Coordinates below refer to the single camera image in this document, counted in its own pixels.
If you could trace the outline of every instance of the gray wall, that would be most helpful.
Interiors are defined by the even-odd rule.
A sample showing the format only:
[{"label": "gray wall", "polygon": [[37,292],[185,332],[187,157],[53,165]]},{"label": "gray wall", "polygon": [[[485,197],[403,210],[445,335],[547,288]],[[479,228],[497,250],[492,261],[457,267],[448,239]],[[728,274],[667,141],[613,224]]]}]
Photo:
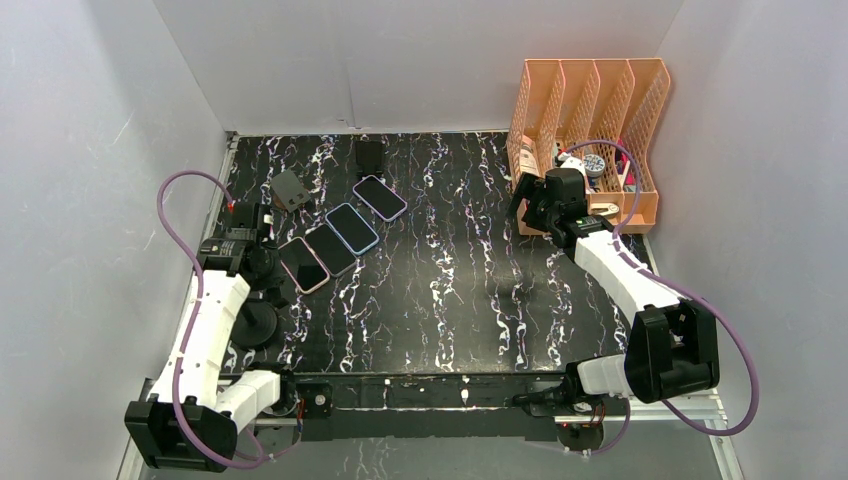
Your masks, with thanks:
[{"label": "gray wall", "polygon": [[[217,174],[224,132],[152,2],[28,0],[0,2],[0,133],[3,477],[114,478],[189,278],[156,191]],[[169,197],[189,243],[210,198]]]},{"label": "gray wall", "polygon": [[652,56],[683,0],[155,0],[240,133],[509,126],[525,58]]},{"label": "gray wall", "polygon": [[[848,3],[687,0],[659,56],[674,80],[652,157],[660,270],[718,305],[762,378],[735,437],[746,478],[843,478]],[[732,420],[748,380],[722,343]]]}]

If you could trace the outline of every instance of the black bracket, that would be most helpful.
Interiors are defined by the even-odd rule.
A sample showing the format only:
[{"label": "black bracket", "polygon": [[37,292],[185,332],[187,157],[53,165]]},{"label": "black bracket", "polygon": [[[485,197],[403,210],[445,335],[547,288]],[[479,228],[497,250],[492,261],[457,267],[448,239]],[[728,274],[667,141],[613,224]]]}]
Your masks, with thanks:
[{"label": "black bracket", "polygon": [[369,175],[383,176],[383,142],[357,141],[354,144],[356,164],[359,166],[357,177],[361,180]]},{"label": "black bracket", "polygon": [[718,385],[716,318],[691,300],[636,314],[624,357],[636,398],[656,402]]}]

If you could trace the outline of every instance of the wire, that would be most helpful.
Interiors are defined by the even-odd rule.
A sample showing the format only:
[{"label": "wire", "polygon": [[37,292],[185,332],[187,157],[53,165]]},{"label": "wire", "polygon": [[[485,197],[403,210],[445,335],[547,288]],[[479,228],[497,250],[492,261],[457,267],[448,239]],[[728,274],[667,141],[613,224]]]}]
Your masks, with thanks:
[{"label": "wire", "polygon": [[194,431],[191,429],[191,425],[188,424],[188,420],[186,419],[182,404],[180,403],[180,373],[182,372],[183,366],[182,354],[185,354],[189,338],[191,337],[191,332],[194,329],[194,323],[197,320],[197,314],[200,311],[201,300],[203,299],[203,268],[200,266],[200,262],[197,260],[197,256],[195,255],[194,251],[185,243],[185,241],[183,241],[182,238],[180,238],[177,232],[174,231],[174,228],[171,226],[171,224],[168,222],[168,219],[165,217],[165,191],[168,189],[168,186],[170,186],[174,180],[187,175],[200,176],[213,182],[221,191],[224,192],[224,195],[227,197],[227,202],[231,207],[234,203],[233,196],[230,195],[230,192],[227,191],[227,187],[225,187],[223,183],[221,183],[217,178],[213,177],[212,175],[198,170],[184,170],[166,178],[165,181],[162,182],[162,185],[159,187],[159,193],[156,196],[156,211],[159,215],[159,221],[162,223],[162,227],[165,228],[165,231],[168,232],[168,235],[171,237],[171,239],[174,240],[174,242],[180,247],[183,253],[185,253],[186,256],[189,258],[189,260],[191,261],[192,268],[194,269],[194,273],[197,276],[197,298],[195,299],[194,308],[192,308],[191,310],[191,315],[189,315],[185,333],[183,333],[183,338],[180,342],[179,353],[181,355],[178,356],[174,363],[174,378],[171,383],[171,395],[173,397],[172,401],[174,403],[174,416],[177,419],[177,424],[179,425],[183,435],[185,435],[188,441],[192,445],[194,445],[194,448],[200,451],[200,453],[202,453],[204,456],[206,456],[213,462],[221,464],[225,467],[236,468],[240,470],[250,470],[259,467],[269,459],[269,457],[265,457],[265,451],[262,448],[262,444],[259,443],[259,440],[256,438],[252,431],[248,430],[248,435],[250,436],[251,441],[259,451],[259,457],[255,461],[250,463],[233,461],[232,459],[226,458],[218,454],[203,443],[203,440],[201,440],[197,436],[197,434],[194,433]]},{"label": "wire", "polygon": [[736,424],[735,426],[728,428],[726,430],[717,430],[713,428],[708,428],[703,425],[698,424],[694,420],[688,418],[683,414],[680,410],[678,410],[674,405],[671,404],[668,400],[663,400],[663,404],[674,413],[677,418],[682,420],[684,423],[694,428],[695,430],[706,433],[707,435],[714,435],[718,437],[726,437],[730,435],[736,435],[737,433],[748,428],[748,425],[754,421],[754,417],[757,415],[757,409],[760,406],[760,379],[757,375],[757,369],[754,366],[754,359],[751,357],[751,353],[748,351],[748,347],[745,346],[745,343],[742,341],[739,333],[733,328],[733,325],[724,317],[724,315],[718,310],[718,308],[714,307],[710,304],[706,299],[701,297],[700,295],[692,292],[691,290],[679,285],[671,280],[666,280],[664,278],[655,275],[653,272],[649,271],[646,268],[642,268],[641,265],[635,263],[630,259],[630,256],[622,250],[621,247],[621,229],[627,225],[630,220],[633,219],[633,215],[636,214],[636,207],[639,205],[639,195],[642,193],[642,172],[641,167],[639,166],[639,162],[636,157],[630,154],[624,146],[619,145],[616,142],[611,142],[609,140],[589,140],[587,142],[581,142],[576,145],[572,145],[565,150],[565,153],[570,154],[574,150],[578,148],[583,148],[589,145],[609,145],[611,147],[615,147],[622,154],[626,155],[629,163],[632,165],[632,170],[636,177],[636,192],[633,198],[633,207],[630,209],[630,213],[627,214],[627,217],[624,218],[622,222],[615,226],[612,231],[613,238],[613,246],[615,251],[618,252],[618,256],[624,260],[625,263],[635,268],[642,276],[647,277],[659,284],[665,285],[666,287],[682,294],[685,297],[692,299],[692,301],[698,303],[702,307],[704,307],[708,312],[713,314],[716,319],[721,323],[721,326],[727,331],[730,338],[733,340],[733,343],[736,344],[736,348],[739,349],[739,353],[742,355],[742,360],[745,362],[745,367],[748,369],[748,378],[751,382],[751,401],[748,404],[748,411],[745,413],[745,416],[742,420]]}]

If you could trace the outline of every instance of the black phone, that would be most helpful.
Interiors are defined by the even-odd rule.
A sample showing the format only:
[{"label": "black phone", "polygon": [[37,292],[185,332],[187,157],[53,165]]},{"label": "black phone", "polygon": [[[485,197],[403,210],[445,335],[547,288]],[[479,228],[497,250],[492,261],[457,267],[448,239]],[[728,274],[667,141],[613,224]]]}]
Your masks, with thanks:
[{"label": "black phone", "polygon": [[354,185],[353,194],[386,222],[406,211],[406,202],[373,175]]},{"label": "black phone", "polygon": [[356,265],[356,257],[328,225],[320,225],[307,233],[304,239],[330,275],[340,277]]},{"label": "black phone", "polygon": [[330,280],[330,273],[300,237],[280,247],[280,260],[297,289],[304,295],[318,290],[318,287]]},{"label": "black phone", "polygon": [[343,203],[327,214],[327,225],[354,255],[362,255],[377,245],[380,237],[349,203]]}]

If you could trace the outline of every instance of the table surface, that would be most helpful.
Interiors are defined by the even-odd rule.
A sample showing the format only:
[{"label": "table surface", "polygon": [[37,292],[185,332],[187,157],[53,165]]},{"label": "table surface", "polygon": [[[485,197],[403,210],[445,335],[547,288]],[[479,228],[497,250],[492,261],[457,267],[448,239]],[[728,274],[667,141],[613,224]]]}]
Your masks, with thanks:
[{"label": "table surface", "polygon": [[[359,139],[385,144],[383,177],[409,203],[394,222],[351,191]],[[506,218],[505,133],[242,137],[228,186],[236,200],[269,204],[270,179],[283,170],[314,202],[275,214],[281,244],[344,202],[381,240],[341,278],[281,309],[267,348],[230,345],[224,372],[254,360],[304,373],[542,372],[625,348],[629,323],[597,282]],[[624,243],[647,261],[641,236]]]}]

